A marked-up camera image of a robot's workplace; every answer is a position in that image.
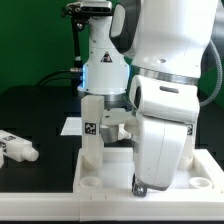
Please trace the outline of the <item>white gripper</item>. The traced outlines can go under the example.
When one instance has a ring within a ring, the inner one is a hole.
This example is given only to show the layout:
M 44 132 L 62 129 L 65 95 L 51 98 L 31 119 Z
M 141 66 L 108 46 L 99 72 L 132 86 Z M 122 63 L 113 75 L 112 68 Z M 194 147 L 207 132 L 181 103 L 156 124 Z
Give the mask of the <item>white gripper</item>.
M 107 143 L 118 140 L 119 125 L 133 135 L 132 193 L 144 197 L 149 189 L 171 185 L 200 106 L 196 86 L 141 75 L 133 77 L 129 99 L 133 110 L 106 111 L 100 129 Z

